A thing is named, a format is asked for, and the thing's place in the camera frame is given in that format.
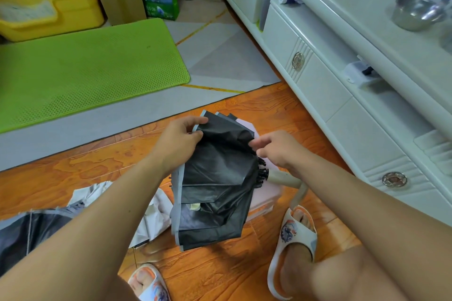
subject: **drawer handle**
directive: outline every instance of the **drawer handle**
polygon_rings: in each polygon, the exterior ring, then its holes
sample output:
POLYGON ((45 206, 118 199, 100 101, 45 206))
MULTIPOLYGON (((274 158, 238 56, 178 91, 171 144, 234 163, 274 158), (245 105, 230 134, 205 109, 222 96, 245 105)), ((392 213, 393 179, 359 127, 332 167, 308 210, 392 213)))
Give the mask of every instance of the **drawer handle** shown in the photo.
POLYGON ((298 51, 295 53, 295 55, 293 55, 292 68, 295 70, 300 70, 303 64, 305 64, 305 57, 298 51))
POLYGON ((381 181, 387 187, 400 188, 406 185, 408 179, 404 174, 399 173, 398 171, 391 171, 389 173, 384 174, 383 177, 381 178, 381 181))

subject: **metal bowl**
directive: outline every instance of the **metal bowl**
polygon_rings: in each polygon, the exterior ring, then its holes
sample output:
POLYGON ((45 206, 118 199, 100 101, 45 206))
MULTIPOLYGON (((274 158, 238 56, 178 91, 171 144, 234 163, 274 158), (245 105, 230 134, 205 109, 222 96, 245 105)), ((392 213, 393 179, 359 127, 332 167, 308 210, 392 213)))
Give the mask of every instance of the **metal bowl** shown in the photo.
POLYGON ((421 31, 447 18, 444 5, 431 0, 395 0, 391 20, 409 31, 421 31))

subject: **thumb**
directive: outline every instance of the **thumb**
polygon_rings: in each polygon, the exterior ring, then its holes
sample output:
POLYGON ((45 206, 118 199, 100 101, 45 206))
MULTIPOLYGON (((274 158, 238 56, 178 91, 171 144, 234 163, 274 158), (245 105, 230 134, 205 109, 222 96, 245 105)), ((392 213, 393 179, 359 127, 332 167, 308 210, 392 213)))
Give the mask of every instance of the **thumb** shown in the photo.
POLYGON ((258 149, 256 151, 256 154, 257 154, 257 156, 262 157, 262 158, 267 158, 268 157, 267 150, 265 150, 265 148, 258 149))
POLYGON ((195 144, 197 144, 201 138, 203 136, 203 132, 201 130, 195 131, 192 134, 190 134, 190 137, 193 138, 193 140, 195 141, 195 144))

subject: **white slipper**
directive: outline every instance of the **white slipper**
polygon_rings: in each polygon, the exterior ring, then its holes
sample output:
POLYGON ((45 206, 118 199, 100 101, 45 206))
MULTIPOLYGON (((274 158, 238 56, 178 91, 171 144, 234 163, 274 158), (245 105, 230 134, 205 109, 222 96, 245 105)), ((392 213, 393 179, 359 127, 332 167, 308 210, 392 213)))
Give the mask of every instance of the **white slipper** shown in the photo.
POLYGON ((278 245, 276 246, 275 253, 268 268, 267 284, 268 289, 272 295, 278 300, 290 300, 291 297, 287 297, 283 294, 282 290, 277 290, 275 287, 275 278, 279 279, 279 271, 281 269, 283 261, 280 262, 281 253, 285 247, 292 243, 301 243, 305 245, 311 252, 312 260, 314 260, 315 247, 317 246, 317 231, 315 230, 314 221, 308 211, 302 207, 297 206, 293 211, 289 208, 284 216, 283 223, 281 225, 281 231, 279 233, 278 245), (312 230, 296 221, 292 214, 297 210, 301 210, 311 223, 312 230))
POLYGON ((130 276, 128 281, 129 285, 132 279, 135 278, 135 275, 142 269, 149 269, 154 274, 154 281, 147 287, 143 293, 138 297, 141 301, 171 301, 170 295, 168 293, 168 289, 166 288, 165 281, 163 280, 162 275, 157 270, 155 266, 152 264, 143 264, 137 270, 135 270, 130 276))

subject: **green mat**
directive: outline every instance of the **green mat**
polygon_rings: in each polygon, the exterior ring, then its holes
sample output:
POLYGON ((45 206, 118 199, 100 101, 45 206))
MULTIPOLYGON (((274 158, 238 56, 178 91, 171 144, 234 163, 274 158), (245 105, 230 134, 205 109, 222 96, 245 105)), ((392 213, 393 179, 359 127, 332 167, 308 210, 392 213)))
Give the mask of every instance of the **green mat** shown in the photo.
POLYGON ((2 45, 0 133, 189 81, 161 19, 2 45))

